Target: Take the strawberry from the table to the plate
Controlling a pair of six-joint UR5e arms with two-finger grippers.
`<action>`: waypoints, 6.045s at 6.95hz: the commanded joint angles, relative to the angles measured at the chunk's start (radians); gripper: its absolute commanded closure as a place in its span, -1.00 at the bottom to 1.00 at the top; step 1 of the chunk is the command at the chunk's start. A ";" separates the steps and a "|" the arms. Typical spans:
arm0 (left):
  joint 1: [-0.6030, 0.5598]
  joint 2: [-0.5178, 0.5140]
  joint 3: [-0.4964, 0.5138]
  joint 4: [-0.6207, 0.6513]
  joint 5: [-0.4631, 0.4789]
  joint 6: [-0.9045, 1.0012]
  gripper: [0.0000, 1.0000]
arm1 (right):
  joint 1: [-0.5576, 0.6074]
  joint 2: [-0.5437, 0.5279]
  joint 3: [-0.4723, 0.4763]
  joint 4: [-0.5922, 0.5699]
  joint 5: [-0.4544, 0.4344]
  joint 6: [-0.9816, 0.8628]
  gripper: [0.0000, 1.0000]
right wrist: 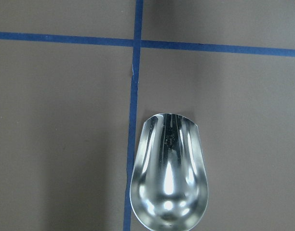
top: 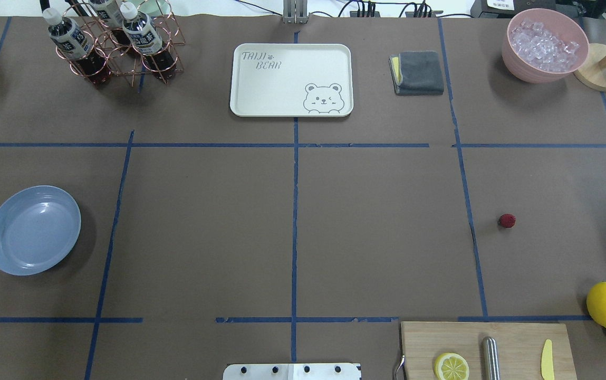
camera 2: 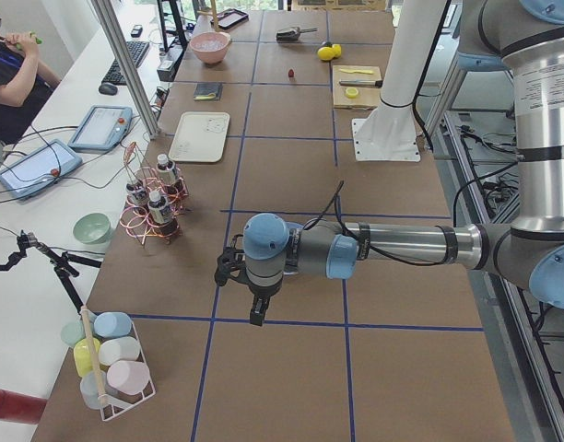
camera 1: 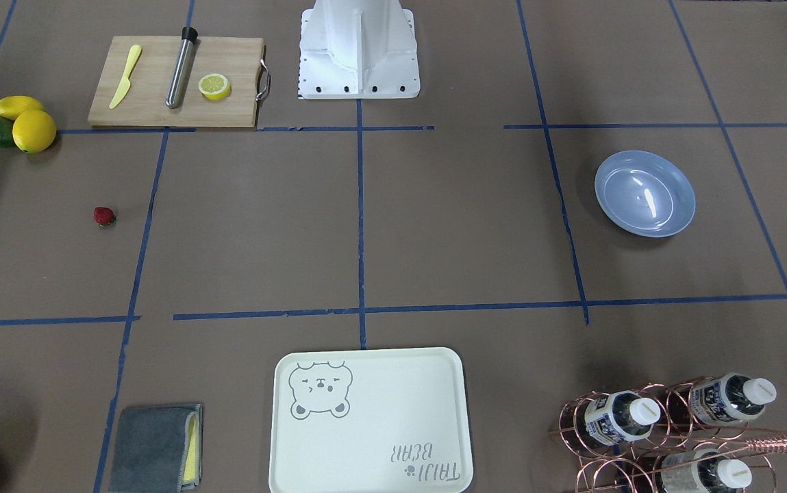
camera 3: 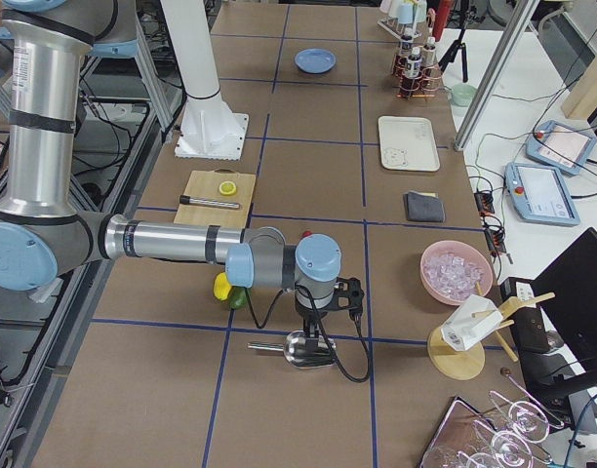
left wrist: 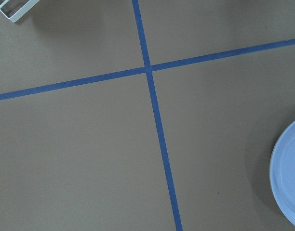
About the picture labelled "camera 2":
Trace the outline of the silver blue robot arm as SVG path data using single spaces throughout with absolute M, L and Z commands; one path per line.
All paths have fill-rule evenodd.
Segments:
M 287 272 L 347 279 L 356 263 L 458 263 L 483 270 L 564 309 L 564 1 L 466 1 L 459 65 L 513 74 L 520 212 L 509 224 L 411 227 L 327 222 L 297 227 L 274 214 L 250 218 L 242 245 L 217 260 L 218 285 L 253 293 L 252 324 L 264 322 Z

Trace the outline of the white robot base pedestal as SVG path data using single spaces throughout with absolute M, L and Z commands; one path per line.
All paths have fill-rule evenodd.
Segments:
M 446 0 L 403 2 L 379 105 L 367 119 L 352 121 L 356 160 L 420 160 L 414 118 L 416 95 L 449 6 Z

